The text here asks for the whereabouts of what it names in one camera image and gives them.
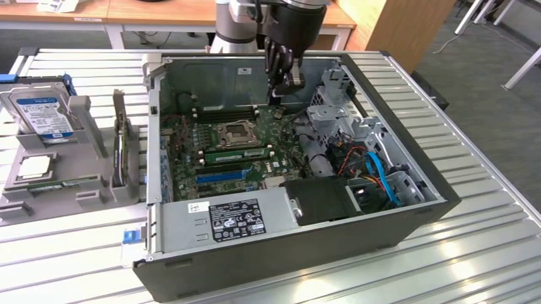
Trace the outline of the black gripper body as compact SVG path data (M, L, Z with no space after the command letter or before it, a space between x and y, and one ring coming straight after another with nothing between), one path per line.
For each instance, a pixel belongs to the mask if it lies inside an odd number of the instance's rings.
M264 1L267 20L266 55L274 57L282 49L300 58L315 43L323 23L327 1Z

